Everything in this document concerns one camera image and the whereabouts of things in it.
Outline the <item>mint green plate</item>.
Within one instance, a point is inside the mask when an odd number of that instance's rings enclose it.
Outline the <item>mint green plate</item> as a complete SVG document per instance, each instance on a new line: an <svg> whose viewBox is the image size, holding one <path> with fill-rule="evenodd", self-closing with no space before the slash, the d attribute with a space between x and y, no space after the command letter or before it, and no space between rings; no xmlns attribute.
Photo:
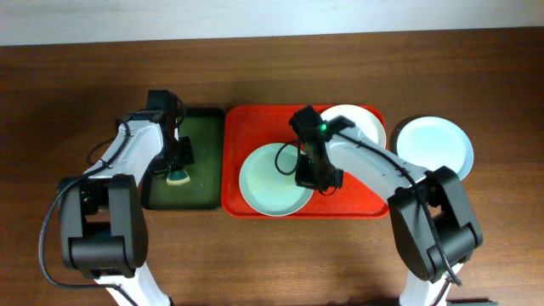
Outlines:
<svg viewBox="0 0 544 306"><path fill-rule="evenodd" d="M255 211L270 217L285 217L301 210L313 191L297 186L295 174L285 175L297 163L298 148L292 144L272 143L257 148L242 163L239 187L245 202Z"/></svg>

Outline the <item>green and yellow sponge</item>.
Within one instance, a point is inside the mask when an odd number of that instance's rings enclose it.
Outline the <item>green and yellow sponge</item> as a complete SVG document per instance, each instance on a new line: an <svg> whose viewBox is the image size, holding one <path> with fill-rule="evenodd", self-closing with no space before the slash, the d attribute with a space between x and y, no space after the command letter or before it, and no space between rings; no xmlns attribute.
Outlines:
<svg viewBox="0 0 544 306"><path fill-rule="evenodd" d="M171 171L166 176L166 183L170 186L179 186L190 182L190 176L184 169Z"/></svg>

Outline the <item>light blue plate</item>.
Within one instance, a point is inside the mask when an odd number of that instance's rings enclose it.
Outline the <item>light blue plate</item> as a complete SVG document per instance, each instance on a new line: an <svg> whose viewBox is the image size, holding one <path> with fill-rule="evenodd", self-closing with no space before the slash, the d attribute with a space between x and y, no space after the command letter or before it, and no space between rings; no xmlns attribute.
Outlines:
<svg viewBox="0 0 544 306"><path fill-rule="evenodd" d="M419 116L402 123L392 137L391 150L401 159L434 171L446 166L460 180L474 163L473 146L455 123L438 116Z"/></svg>

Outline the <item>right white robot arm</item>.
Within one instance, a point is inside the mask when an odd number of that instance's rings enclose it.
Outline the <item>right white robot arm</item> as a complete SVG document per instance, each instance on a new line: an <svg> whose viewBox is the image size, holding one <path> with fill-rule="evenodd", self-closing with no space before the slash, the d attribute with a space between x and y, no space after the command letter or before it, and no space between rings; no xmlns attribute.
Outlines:
<svg viewBox="0 0 544 306"><path fill-rule="evenodd" d="M446 305L459 270L484 237L458 175L446 166L428 170L367 139L345 116L329 121L312 107L289 125L303 149L297 185L325 191L349 173L387 202L396 250L409 270L400 305Z"/></svg>

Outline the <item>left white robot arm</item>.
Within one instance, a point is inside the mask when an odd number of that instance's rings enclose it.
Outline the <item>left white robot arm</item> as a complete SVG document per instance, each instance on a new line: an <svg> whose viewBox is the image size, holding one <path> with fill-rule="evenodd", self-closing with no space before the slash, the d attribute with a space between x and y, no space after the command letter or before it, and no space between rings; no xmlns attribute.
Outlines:
<svg viewBox="0 0 544 306"><path fill-rule="evenodd" d="M180 98L151 89L146 106L116 120L117 135L103 156L78 178L63 178L59 208L64 265L104 288L120 305L170 305L145 260L148 230L139 183L153 175L173 185L189 181L193 163Z"/></svg>

